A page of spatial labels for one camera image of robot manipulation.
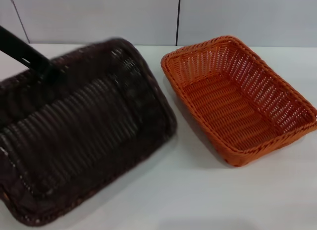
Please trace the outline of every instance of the basket rim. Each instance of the basket rim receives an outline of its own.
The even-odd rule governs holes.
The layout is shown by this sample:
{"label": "basket rim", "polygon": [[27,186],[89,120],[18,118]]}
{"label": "basket rim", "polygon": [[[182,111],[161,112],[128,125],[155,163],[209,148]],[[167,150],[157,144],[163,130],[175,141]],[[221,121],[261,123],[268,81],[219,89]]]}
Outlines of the basket rim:
{"label": "basket rim", "polygon": [[[208,124],[207,121],[204,120],[200,116],[200,113],[196,110],[193,103],[189,100],[186,93],[184,92],[182,86],[176,82],[175,77],[171,71],[171,69],[168,66],[168,62],[171,59],[181,57],[187,53],[194,54],[197,51],[200,51],[202,49],[206,49],[210,46],[214,46],[220,43],[227,43],[228,40],[230,40],[233,43],[236,43],[240,50],[242,50],[244,53],[249,55],[252,60],[254,60],[257,64],[259,64],[265,71],[269,72],[272,77],[281,83],[281,85],[286,88],[288,91],[291,92],[291,94],[304,105],[305,109],[309,112],[311,117],[314,119],[314,121],[307,123],[305,125],[302,125],[301,127],[298,127],[292,131],[288,131],[282,135],[278,135],[274,138],[271,138],[265,142],[262,142],[256,146],[250,147],[248,149],[237,149],[236,147],[232,146],[228,142],[226,142],[217,131],[215,131],[211,125]],[[198,122],[199,125],[208,133],[211,134],[212,138],[216,139],[218,143],[220,143],[222,146],[229,148],[235,155],[246,155],[250,153],[254,153],[256,151],[261,151],[266,149],[267,147],[272,147],[274,144],[274,148],[278,148],[282,146],[284,143],[286,143],[294,134],[301,134],[300,137],[304,136],[305,134],[316,130],[317,129],[317,110],[298,92],[296,91],[288,82],[286,82],[281,76],[279,76],[277,73],[274,72],[256,53],[254,53],[247,45],[245,45],[241,40],[234,36],[220,36],[214,39],[211,39],[209,41],[204,41],[202,43],[198,43],[191,46],[184,46],[182,48],[179,48],[171,53],[166,54],[162,60],[161,60],[161,66],[162,69],[167,76],[168,80],[170,81],[171,85],[175,89],[178,96],[181,98],[181,100],[185,103],[186,106],[190,106],[191,114],[195,117],[195,119],[201,120],[201,122]]]}

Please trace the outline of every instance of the wicker basket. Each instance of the wicker basket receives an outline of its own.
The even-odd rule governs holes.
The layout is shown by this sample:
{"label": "wicker basket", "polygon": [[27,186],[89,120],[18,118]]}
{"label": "wicker basket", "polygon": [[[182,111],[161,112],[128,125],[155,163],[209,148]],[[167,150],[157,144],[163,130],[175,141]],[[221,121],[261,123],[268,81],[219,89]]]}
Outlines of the wicker basket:
{"label": "wicker basket", "polygon": [[148,158],[176,120],[138,51],[123,39],[0,83],[0,198],[29,226],[64,215]]}
{"label": "wicker basket", "polygon": [[165,55],[162,68],[216,150],[239,167],[317,128],[317,111],[240,40]]}

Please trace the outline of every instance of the white tabletop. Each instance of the white tabletop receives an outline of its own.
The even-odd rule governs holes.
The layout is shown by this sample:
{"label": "white tabletop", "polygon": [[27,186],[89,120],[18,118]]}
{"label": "white tabletop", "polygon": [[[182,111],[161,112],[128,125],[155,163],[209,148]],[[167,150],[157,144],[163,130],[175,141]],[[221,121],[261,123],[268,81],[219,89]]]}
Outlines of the white tabletop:
{"label": "white tabletop", "polygon": [[[33,45],[48,57],[78,46]],[[174,110],[176,135],[147,161],[45,230],[316,230],[317,132],[241,168],[224,164],[175,96],[160,60],[137,46]],[[253,47],[317,107],[317,48]],[[20,72],[0,54],[0,80]],[[0,229],[29,229],[0,203]]]}

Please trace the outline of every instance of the rectangular basket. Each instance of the rectangular basket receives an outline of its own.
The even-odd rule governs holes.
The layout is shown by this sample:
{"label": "rectangular basket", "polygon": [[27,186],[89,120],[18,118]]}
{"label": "rectangular basket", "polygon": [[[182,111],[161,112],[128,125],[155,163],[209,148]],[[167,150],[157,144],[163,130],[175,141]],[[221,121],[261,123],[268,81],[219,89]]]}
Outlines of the rectangular basket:
{"label": "rectangular basket", "polygon": [[0,83],[0,198],[23,224],[63,216],[148,158],[176,119],[139,52],[124,39],[52,60]]}
{"label": "rectangular basket", "polygon": [[173,89],[216,150],[239,167],[317,128],[317,111],[240,40],[223,36],[165,55]]}

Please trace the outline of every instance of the basket bottom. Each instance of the basket bottom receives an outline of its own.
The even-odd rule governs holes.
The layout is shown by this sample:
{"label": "basket bottom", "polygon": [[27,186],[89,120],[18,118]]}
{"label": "basket bottom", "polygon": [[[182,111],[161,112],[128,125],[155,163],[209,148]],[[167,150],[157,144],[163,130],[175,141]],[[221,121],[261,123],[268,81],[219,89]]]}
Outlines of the basket bottom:
{"label": "basket bottom", "polygon": [[239,150],[278,136],[276,128],[249,104],[237,86],[220,74],[187,85],[184,90],[203,121]]}

